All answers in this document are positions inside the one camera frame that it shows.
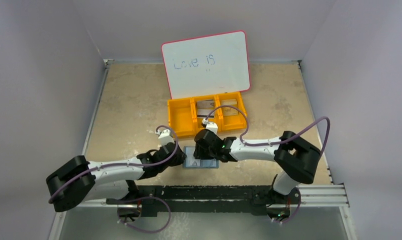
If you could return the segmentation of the blue leather card holder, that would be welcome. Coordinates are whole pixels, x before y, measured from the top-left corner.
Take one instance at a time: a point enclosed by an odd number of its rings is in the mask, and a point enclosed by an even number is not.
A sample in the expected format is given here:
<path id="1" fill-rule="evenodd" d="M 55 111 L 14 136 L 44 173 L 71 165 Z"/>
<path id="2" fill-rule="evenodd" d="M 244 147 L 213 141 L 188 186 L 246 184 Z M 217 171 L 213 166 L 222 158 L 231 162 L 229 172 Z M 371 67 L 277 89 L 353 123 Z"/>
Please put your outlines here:
<path id="1" fill-rule="evenodd" d="M 184 153 L 186 159 L 183 163 L 183 167 L 187 169 L 217 169 L 219 167 L 219 161 L 216 159 L 197 159 L 194 156 L 195 147 L 185 146 Z"/>

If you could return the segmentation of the white VIP card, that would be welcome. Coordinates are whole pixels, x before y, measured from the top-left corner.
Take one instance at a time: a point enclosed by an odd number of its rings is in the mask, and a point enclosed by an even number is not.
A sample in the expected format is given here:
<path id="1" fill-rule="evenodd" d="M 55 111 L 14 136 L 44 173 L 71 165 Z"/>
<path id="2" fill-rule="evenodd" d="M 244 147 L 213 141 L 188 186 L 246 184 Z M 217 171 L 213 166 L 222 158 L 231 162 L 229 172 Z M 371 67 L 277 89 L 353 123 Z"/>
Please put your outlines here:
<path id="1" fill-rule="evenodd" d="M 199 118 L 199 119 L 205 119 L 205 118 L 213 119 L 214 111 L 213 111 L 213 109 L 199 108 L 196 110 L 196 115 L 197 115 L 197 118 Z"/>

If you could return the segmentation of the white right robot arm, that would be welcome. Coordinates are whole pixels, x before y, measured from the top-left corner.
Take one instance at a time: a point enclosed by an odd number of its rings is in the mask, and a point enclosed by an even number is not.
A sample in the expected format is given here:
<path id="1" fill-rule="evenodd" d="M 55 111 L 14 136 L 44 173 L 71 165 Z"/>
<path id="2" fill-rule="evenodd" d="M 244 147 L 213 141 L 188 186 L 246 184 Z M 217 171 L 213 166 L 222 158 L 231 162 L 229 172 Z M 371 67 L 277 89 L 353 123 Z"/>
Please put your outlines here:
<path id="1" fill-rule="evenodd" d="M 258 139 L 243 143 L 237 137 L 219 138 L 214 132 L 202 129 L 194 138 L 197 147 L 223 163 L 245 160 L 276 162 L 281 168 L 272 190 L 287 196 L 299 184 L 314 182 L 321 150 L 295 137 L 292 131 L 284 131 L 280 137 Z"/>

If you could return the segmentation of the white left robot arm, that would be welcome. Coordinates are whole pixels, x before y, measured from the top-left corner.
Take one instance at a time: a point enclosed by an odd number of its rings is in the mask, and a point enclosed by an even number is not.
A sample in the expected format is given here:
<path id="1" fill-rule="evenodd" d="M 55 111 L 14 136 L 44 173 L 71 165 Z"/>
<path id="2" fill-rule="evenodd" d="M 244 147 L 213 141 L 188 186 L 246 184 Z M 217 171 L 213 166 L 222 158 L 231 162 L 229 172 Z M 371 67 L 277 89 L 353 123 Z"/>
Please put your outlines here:
<path id="1" fill-rule="evenodd" d="M 182 165 L 186 153 L 175 142 L 130 159 L 96 162 L 78 155 L 46 178 L 49 204 L 56 212 L 68 211 L 96 199 L 122 199 L 134 182 L 153 178 L 168 167 Z"/>

